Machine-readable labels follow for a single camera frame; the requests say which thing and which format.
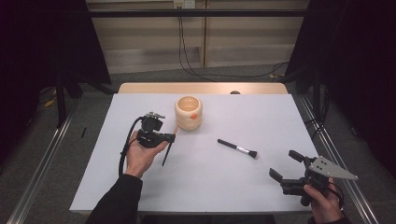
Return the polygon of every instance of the white tabletop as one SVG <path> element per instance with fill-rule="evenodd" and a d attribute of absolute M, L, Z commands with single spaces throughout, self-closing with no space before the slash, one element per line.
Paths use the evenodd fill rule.
<path fill-rule="evenodd" d="M 116 94 L 107 112 L 71 211 L 90 212 L 118 178 L 126 135 L 135 119 L 150 111 L 166 116 L 161 133 L 175 129 L 174 104 L 186 94 Z M 309 211 L 299 196 L 283 195 L 269 175 L 298 179 L 304 166 L 288 156 L 317 152 L 288 94 L 194 94 L 204 105 L 203 123 L 181 129 L 166 164 L 164 152 L 145 172 L 139 211 L 156 214 L 241 214 Z M 258 151 L 259 158 L 221 145 L 223 139 Z"/>

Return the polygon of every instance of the black cable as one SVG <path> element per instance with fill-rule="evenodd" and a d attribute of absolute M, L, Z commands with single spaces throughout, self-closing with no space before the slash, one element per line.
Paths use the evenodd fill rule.
<path fill-rule="evenodd" d="M 335 191 L 333 189 L 330 189 L 330 188 L 327 188 L 327 190 L 329 192 L 331 192 L 332 194 L 337 196 L 337 198 L 338 198 L 338 206 L 340 207 L 340 209 L 342 209 L 344 207 L 344 192 L 336 184 L 334 184 L 332 182 L 330 184 L 334 185 L 341 192 L 341 195 L 340 195 L 337 191 Z"/>
<path fill-rule="evenodd" d="M 178 17 L 178 24 L 179 24 L 179 26 L 178 26 L 178 28 L 179 28 L 178 59 L 179 59 L 180 65 L 183 68 L 183 70 L 185 72 L 191 74 L 191 75 L 194 75 L 194 76 L 197 76 L 197 77 L 200 77 L 200 78 L 212 81 L 212 82 L 216 82 L 216 81 L 213 80 L 213 79 L 207 78 L 207 77 L 247 77 L 247 78 L 250 78 L 250 77 L 265 77 L 265 76 L 273 74 L 277 69 L 281 68 L 284 64 L 289 63 L 289 62 L 276 63 L 276 64 L 274 64 L 272 71 L 270 71 L 268 73 L 265 73 L 265 74 L 259 74 L 259 75 L 254 75 L 254 76 L 234 76 L 234 75 L 211 74 L 211 73 L 198 74 L 197 72 L 195 72 L 195 70 L 192 69 L 192 67 L 190 65 L 190 62 L 189 62 L 189 57 L 187 56 L 186 43 L 185 43 L 185 40 L 184 40 L 183 19 L 181 17 Z M 190 71 L 187 70 L 184 67 L 184 65 L 183 65 L 183 63 L 181 61 L 181 45 L 182 44 L 183 44 L 183 49 L 184 49 L 184 55 L 186 57 L 187 65 L 189 66 Z"/>
<path fill-rule="evenodd" d="M 317 135 L 317 133 L 318 133 L 322 128 L 324 128 L 324 122 L 325 122 L 325 120 L 326 120 L 326 118 L 327 118 L 327 113 L 329 112 L 329 107 L 330 107 L 330 94 L 329 94 L 328 90 L 325 89 L 325 95 L 324 95 L 323 106 L 322 106 L 322 108 L 321 108 L 321 110 L 320 110 L 320 115 L 319 115 L 321 121 L 318 121 L 318 119 L 310 119 L 310 120 L 307 120 L 307 121 L 304 122 L 305 125 L 308 124 L 308 123 L 310 123 L 309 126 L 311 126 L 311 125 L 314 124 L 314 123 L 317 123 L 317 124 L 318 124 L 317 129 L 316 129 L 315 132 L 311 135 L 311 140 L 314 140 L 314 138 L 315 138 L 315 136 Z"/>
<path fill-rule="evenodd" d="M 209 80 L 209 81 L 214 82 L 215 80 L 212 80 L 212 79 L 210 79 L 210 78 L 202 77 L 202 76 L 198 75 L 198 74 L 191 68 L 190 62 L 189 62 L 189 57 L 187 57 L 186 44 L 185 44 L 185 41 L 184 41 L 184 32 L 183 32 L 183 30 L 184 30 L 184 28 L 183 28 L 183 20 L 181 19 L 181 17 L 178 17 L 178 33 L 179 33 L 179 37 L 178 37 L 178 60 L 179 60 L 179 62 L 180 62 L 181 67 L 182 67 L 183 70 L 184 70 L 186 73 L 188 73 L 188 74 L 191 74 L 191 75 L 194 75 L 194 76 L 197 76 L 197 77 L 200 77 L 200 78 L 203 78 L 203 79 L 206 79 L 206 80 Z M 188 64 L 188 66 L 190 67 L 190 70 L 191 70 L 191 71 L 187 70 L 187 69 L 184 67 L 183 62 L 181 61 L 181 44 L 182 44 L 182 43 L 183 43 L 183 49 L 184 49 L 184 54 L 185 54 L 185 57 L 186 57 L 186 60 L 187 60 L 187 64 Z"/>
<path fill-rule="evenodd" d="M 132 142 L 133 142 L 134 140 L 136 140 L 136 139 L 134 139 L 134 140 L 132 140 L 131 142 L 129 142 L 129 139 L 131 138 L 131 134 L 132 134 L 132 132 L 134 131 L 134 126 L 136 125 L 136 123 L 137 123 L 139 120 L 143 120 L 143 117 L 139 117 L 138 119 L 136 119 L 136 120 L 134 121 L 134 123 L 132 124 L 131 129 L 130 129 L 129 132 L 128 132 L 128 135 L 126 136 L 125 145 L 124 145 L 124 148 L 123 148 L 123 150 L 122 150 L 122 152 L 121 152 L 121 158 L 120 158 L 120 164 L 119 164 L 119 175 L 122 175 L 122 174 L 123 174 L 123 164 L 124 164 L 124 162 L 125 162 L 125 157 L 126 157 L 126 153 L 128 152 L 129 146 L 132 144 Z"/>

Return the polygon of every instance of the beige wall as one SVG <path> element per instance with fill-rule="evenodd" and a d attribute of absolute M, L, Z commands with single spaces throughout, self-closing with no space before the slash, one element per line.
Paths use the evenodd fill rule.
<path fill-rule="evenodd" d="M 87 3 L 89 9 L 173 8 L 173 1 L 116 1 L 87 0 Z M 196 1 L 197 8 L 210 9 L 304 9 L 307 4 L 308 0 Z M 179 45 L 177 18 L 92 20 L 104 52 L 141 49 L 149 52 L 153 49 L 177 49 Z M 183 18 L 185 43 L 188 48 L 198 48 L 200 66 L 284 62 L 290 58 L 302 20 L 276 17 Z M 260 55 L 262 50 L 267 54 Z M 235 58 L 230 56 L 230 52 L 233 54 L 235 51 L 244 51 L 242 61 L 245 62 L 238 61 L 237 54 Z"/>

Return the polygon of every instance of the black sleeve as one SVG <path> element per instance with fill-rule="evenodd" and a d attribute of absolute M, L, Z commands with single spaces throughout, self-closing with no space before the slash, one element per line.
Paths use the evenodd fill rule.
<path fill-rule="evenodd" d="M 86 224 L 136 223 L 137 205 L 143 181 L 132 175 L 122 175 L 103 196 L 88 217 Z"/>
<path fill-rule="evenodd" d="M 308 224 L 317 224 L 317 222 L 315 221 L 315 219 L 313 217 L 311 217 L 308 220 Z M 352 224 L 352 222 L 344 214 L 344 217 L 342 217 L 341 219 L 338 219 L 338 220 L 333 221 L 333 222 L 328 222 L 328 223 L 325 223 L 325 224 Z"/>

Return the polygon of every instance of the hand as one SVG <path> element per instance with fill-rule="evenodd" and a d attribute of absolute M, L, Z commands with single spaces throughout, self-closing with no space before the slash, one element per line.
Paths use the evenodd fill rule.
<path fill-rule="evenodd" d="M 330 184 L 329 188 L 336 191 L 335 185 Z M 317 189 L 312 186 L 305 185 L 304 190 L 312 197 L 311 207 L 314 219 L 317 223 L 333 222 L 343 217 L 338 204 L 338 197 L 331 192 L 327 196 L 323 196 Z"/>
<path fill-rule="evenodd" d="M 163 141 L 157 147 L 145 148 L 137 142 L 136 138 L 137 131 L 129 139 L 131 145 L 126 155 L 127 168 L 125 174 L 141 178 L 154 161 L 154 157 L 166 148 L 168 142 Z"/>

